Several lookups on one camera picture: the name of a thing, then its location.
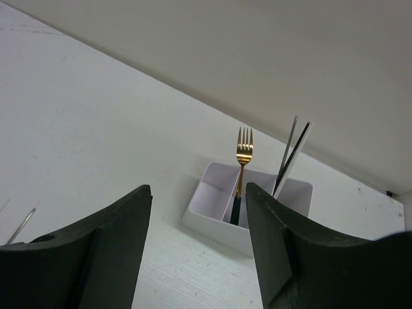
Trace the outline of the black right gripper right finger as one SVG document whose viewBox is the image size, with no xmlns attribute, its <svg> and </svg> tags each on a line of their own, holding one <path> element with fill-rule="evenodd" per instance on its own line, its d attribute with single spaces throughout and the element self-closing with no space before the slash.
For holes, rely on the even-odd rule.
<svg viewBox="0 0 412 309">
<path fill-rule="evenodd" d="M 255 183 L 247 217 L 265 308 L 410 308 L 411 233 L 357 238 L 284 206 Z"/>
</svg>

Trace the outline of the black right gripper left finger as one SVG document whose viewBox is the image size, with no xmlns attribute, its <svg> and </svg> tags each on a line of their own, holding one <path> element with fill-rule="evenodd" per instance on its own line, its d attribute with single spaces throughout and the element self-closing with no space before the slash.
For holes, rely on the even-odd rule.
<svg viewBox="0 0 412 309">
<path fill-rule="evenodd" d="M 131 308 L 151 204 L 141 185 L 71 225 L 1 246 L 1 308 Z"/>
</svg>

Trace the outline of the gold fork green handle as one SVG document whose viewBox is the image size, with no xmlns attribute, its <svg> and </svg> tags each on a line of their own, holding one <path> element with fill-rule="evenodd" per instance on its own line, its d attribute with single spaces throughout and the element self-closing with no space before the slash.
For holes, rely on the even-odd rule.
<svg viewBox="0 0 412 309">
<path fill-rule="evenodd" d="M 245 166 L 252 160 L 254 142 L 252 129 L 241 127 L 238 132 L 238 141 L 236 148 L 236 160 L 240 164 L 239 178 L 236 186 L 236 193 L 230 215 L 230 223 L 238 225 L 241 209 L 241 193 L 243 187 L 243 174 Z"/>
</svg>

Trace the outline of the silver metal chopstick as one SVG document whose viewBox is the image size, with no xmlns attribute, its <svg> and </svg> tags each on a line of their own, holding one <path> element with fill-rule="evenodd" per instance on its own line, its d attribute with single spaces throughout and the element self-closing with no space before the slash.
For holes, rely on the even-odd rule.
<svg viewBox="0 0 412 309">
<path fill-rule="evenodd" d="M 279 184 L 279 182 L 280 182 L 280 180 L 281 180 L 281 174 L 282 174 L 283 169 L 284 169 L 284 167 L 285 167 L 286 159 L 288 158 L 288 152 L 289 152 L 289 149 L 290 149 L 290 144 L 291 144 L 291 142 L 292 142 L 292 138 L 293 138 L 293 136 L 294 136 L 294 131 L 295 131 L 295 127 L 296 127 L 296 124 L 297 124 L 297 120 L 298 120 L 298 116 L 295 116 L 295 117 L 294 117 L 293 124 L 292 124 L 292 128 L 291 128 L 290 133 L 289 133 L 289 136 L 288 136 L 288 140 L 287 140 L 287 143 L 286 143 L 285 151 L 284 151 L 284 153 L 283 153 L 283 158 L 282 158 L 281 164 L 280 164 L 280 166 L 279 166 L 279 171 L 278 171 L 278 174 L 277 174 L 277 178 L 276 178 L 276 183 L 275 183 L 273 195 L 274 195 L 274 193 L 276 192 L 277 186 L 278 186 L 278 184 Z"/>
</svg>

